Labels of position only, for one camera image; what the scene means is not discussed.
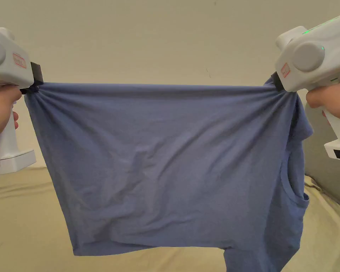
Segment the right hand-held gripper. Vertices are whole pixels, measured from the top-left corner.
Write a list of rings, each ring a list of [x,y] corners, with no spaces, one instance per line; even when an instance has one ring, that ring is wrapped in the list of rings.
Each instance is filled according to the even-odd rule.
[[[340,16],[314,28],[293,28],[276,39],[280,55],[272,80],[279,91],[307,92],[340,83]],[[320,107],[337,137],[324,145],[340,160],[340,119]]]

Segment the person's right hand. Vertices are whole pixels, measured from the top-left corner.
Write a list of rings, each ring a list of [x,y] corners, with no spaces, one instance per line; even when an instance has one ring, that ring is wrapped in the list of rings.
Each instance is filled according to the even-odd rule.
[[[324,107],[333,116],[340,119],[340,83],[309,91],[306,101],[310,107]]]

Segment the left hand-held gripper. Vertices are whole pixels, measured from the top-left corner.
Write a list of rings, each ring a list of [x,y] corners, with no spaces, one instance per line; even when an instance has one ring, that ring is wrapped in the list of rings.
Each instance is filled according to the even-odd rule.
[[[31,62],[27,52],[6,28],[0,28],[0,87],[14,85],[23,95],[37,93],[43,85],[39,64]],[[0,175],[14,173],[36,162],[34,150],[20,151],[14,120],[9,120],[0,135]]]

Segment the person's left hand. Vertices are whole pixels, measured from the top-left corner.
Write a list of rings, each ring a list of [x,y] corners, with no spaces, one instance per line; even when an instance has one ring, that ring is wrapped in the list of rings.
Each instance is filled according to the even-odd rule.
[[[0,135],[4,131],[9,120],[14,120],[15,129],[18,128],[18,114],[12,115],[13,105],[22,96],[18,87],[7,85],[0,87]]]

